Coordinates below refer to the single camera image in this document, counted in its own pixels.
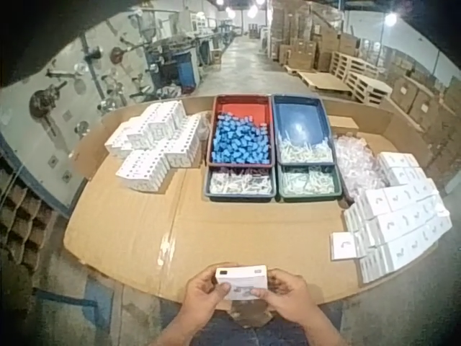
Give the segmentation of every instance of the red tray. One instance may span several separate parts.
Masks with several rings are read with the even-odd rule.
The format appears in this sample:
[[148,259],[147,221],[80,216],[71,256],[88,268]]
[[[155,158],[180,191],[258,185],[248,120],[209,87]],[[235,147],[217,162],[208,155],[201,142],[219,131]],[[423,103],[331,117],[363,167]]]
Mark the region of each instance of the red tray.
[[[218,124],[218,114],[222,112],[232,113],[233,116],[243,118],[252,116],[256,125],[266,123],[269,129],[269,164],[221,164],[212,162],[211,153],[213,151],[213,139],[215,137],[216,125]],[[275,164],[275,145],[274,145],[274,122],[272,118],[272,107],[268,95],[218,95],[211,120],[211,134],[207,148],[207,164],[211,167],[255,167],[271,168]]]

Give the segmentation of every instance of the hand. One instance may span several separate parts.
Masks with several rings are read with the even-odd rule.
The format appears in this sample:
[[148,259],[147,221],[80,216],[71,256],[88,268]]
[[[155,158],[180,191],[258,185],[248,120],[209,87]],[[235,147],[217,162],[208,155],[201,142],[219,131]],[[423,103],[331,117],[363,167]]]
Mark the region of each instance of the hand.
[[212,278],[220,267],[236,267],[235,263],[211,265],[189,280],[186,296],[179,312],[180,318],[188,327],[197,331],[211,319],[216,306],[229,293],[231,285],[223,283],[213,285]]
[[254,288],[251,294],[265,300],[288,321],[305,326],[310,312],[317,305],[310,296],[308,285],[303,277],[273,269],[268,272],[268,278],[269,288],[274,292]]

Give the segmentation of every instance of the jeans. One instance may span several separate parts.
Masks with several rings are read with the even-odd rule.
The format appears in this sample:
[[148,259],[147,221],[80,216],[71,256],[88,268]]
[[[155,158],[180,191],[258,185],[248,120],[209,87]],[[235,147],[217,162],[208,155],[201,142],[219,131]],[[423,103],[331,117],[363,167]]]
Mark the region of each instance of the jeans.
[[[166,328],[177,315],[180,305],[161,300],[161,326]],[[321,306],[331,323],[339,330],[342,318],[342,302]],[[195,335],[194,346],[305,346],[308,345],[303,330],[281,316],[274,318],[261,328],[244,329],[235,323],[227,313],[217,311],[205,328]]]

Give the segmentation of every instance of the cardboard divider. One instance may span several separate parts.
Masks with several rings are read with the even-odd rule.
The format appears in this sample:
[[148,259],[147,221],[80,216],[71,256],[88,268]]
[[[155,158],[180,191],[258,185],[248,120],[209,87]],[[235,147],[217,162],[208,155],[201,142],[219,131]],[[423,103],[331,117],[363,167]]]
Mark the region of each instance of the cardboard divider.
[[[191,115],[211,111],[214,100],[190,97],[183,102]],[[400,115],[340,99],[323,98],[323,104],[328,116],[345,118],[339,123],[357,124],[357,135],[373,151],[410,152],[425,162],[420,134]],[[121,186],[115,176],[120,162],[107,155],[104,142],[120,121],[147,106],[105,115],[74,151],[76,169],[91,181],[68,222],[64,246],[82,263],[174,301],[182,299],[188,279],[222,261],[265,264],[300,274],[315,288],[316,303],[354,295],[396,275],[363,286],[353,261],[330,260],[330,234],[345,229],[338,201],[212,203],[202,195],[203,167],[178,169],[163,194]],[[228,303],[219,306],[229,307]]]

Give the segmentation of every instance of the person's right hand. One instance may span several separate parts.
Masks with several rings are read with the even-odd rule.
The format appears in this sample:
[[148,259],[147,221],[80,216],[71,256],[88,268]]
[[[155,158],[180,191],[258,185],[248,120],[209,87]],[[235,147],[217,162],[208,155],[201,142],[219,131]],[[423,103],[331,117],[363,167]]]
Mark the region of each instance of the person's right hand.
[[268,278],[269,288],[272,290],[254,288],[251,294],[265,300],[288,321],[306,325],[310,312],[317,305],[310,296],[303,277],[273,269],[268,272]]

